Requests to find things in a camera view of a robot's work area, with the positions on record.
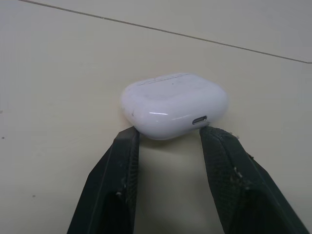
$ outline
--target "usb-c port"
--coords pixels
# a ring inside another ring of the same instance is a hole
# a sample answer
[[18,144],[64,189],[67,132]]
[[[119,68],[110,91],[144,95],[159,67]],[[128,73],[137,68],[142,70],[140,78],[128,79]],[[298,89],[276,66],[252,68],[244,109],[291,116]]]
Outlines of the usb-c port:
[[206,119],[207,119],[207,116],[203,116],[203,117],[200,117],[200,118],[196,118],[196,119],[193,120],[193,124],[197,124],[197,123],[206,121]]

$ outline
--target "glossy white plastic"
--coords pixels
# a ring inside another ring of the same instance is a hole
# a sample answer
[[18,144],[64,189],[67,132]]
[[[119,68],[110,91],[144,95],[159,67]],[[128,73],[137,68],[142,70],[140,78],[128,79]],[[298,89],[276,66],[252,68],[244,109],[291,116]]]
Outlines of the glossy white plastic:
[[157,140],[208,125],[226,112],[228,102],[219,85],[187,73],[133,83],[121,96],[126,118],[139,132]]

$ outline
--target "textured rubber pad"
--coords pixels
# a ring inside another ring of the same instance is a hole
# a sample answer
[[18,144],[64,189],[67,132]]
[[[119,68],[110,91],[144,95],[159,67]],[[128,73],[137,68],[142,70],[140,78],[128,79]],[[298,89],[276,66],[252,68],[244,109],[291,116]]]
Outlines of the textured rubber pad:
[[236,137],[200,130],[209,186],[225,234],[307,234],[270,175]]

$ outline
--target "white tabletop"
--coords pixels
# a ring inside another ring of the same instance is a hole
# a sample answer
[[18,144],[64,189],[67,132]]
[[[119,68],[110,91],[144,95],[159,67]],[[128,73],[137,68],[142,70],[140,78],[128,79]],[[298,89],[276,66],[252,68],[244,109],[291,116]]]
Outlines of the white tabletop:
[[[21,1],[0,3],[0,229],[66,233],[119,131],[129,84],[189,72],[220,84],[214,126],[240,137],[312,231],[312,65]],[[135,233],[223,233],[197,132],[140,144]]]

